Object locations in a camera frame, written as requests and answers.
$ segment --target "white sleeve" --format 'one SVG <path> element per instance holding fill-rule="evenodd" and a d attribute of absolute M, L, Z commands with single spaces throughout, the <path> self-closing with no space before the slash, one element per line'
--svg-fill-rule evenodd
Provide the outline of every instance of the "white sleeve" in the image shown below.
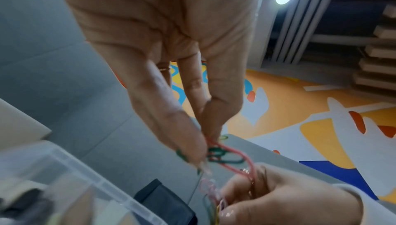
<path fill-rule="evenodd" d="M 361 225 L 396 225 L 396 214 L 377 203 L 365 192 L 348 184 L 334 184 L 334 186 L 360 196 L 363 203 L 363 218 Z"/>

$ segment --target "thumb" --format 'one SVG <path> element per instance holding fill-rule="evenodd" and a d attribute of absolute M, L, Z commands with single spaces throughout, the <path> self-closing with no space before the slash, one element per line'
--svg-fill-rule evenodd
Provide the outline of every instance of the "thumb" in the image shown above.
<path fill-rule="evenodd" d="M 219 213 L 220 225 L 275 224 L 277 205 L 274 192 L 261 198 L 243 201 L 227 207 Z"/>

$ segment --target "stack of wooden boards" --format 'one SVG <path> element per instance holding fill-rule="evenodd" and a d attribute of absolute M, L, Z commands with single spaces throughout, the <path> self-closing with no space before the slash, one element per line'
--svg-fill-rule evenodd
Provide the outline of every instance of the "stack of wooden boards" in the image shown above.
<path fill-rule="evenodd" d="M 374 35 L 396 41 L 396 4 L 384 10 L 384 24 L 378 25 Z M 361 71 L 354 74 L 352 90 L 359 95 L 380 101 L 396 102 L 396 45 L 368 45 L 369 57 L 360 60 Z"/>

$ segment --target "gray table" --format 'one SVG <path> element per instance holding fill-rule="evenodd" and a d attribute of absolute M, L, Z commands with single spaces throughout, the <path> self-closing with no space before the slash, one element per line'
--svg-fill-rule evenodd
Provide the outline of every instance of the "gray table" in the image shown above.
<path fill-rule="evenodd" d="M 342 183 L 342 181 L 340 180 L 337 180 L 315 169 L 302 165 L 301 163 L 293 161 L 282 155 L 278 155 L 268 149 L 257 146 L 249 141 L 243 140 L 233 135 L 227 136 L 229 137 L 227 140 L 225 140 L 225 143 L 227 145 L 245 152 L 254 162 L 265 162 L 267 164 L 271 164 L 281 168 L 297 171 L 331 184 Z M 210 168 L 213 170 L 213 177 L 217 181 L 218 186 L 224 185 L 233 176 L 232 172 L 224 169 L 219 165 L 212 164 L 210 165 Z M 203 198 L 204 195 L 198 189 L 196 189 L 189 202 L 189 206 L 195 211 L 199 225 L 209 225 L 209 216 L 203 205 Z M 396 213 L 396 205 L 389 202 L 380 202 L 389 210 Z"/>

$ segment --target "blue shape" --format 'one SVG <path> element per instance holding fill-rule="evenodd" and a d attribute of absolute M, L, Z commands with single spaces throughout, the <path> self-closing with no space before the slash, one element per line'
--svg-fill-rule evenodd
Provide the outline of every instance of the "blue shape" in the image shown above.
<path fill-rule="evenodd" d="M 249 94 L 249 92 L 251 92 L 252 90 L 253 90 L 252 84 L 247 79 L 245 79 L 245 93 Z"/>
<path fill-rule="evenodd" d="M 204 83 L 207 83 L 207 70 L 205 70 L 204 72 L 202 72 L 202 79 Z"/>
<path fill-rule="evenodd" d="M 184 92 L 184 90 L 173 84 L 172 89 L 179 93 L 179 103 L 180 105 L 183 105 L 184 101 L 186 100 L 186 93 Z"/>
<path fill-rule="evenodd" d="M 179 73 L 179 68 L 178 67 L 176 67 L 176 66 L 174 66 L 172 64 L 170 65 L 170 67 L 172 69 L 174 69 L 174 72 L 172 73 L 172 76 L 177 75 Z"/>
<path fill-rule="evenodd" d="M 353 185 L 368 194 L 368 196 L 374 200 L 378 200 L 378 197 L 370 189 L 357 169 L 343 169 L 329 161 L 300 161 L 300 163 Z"/>

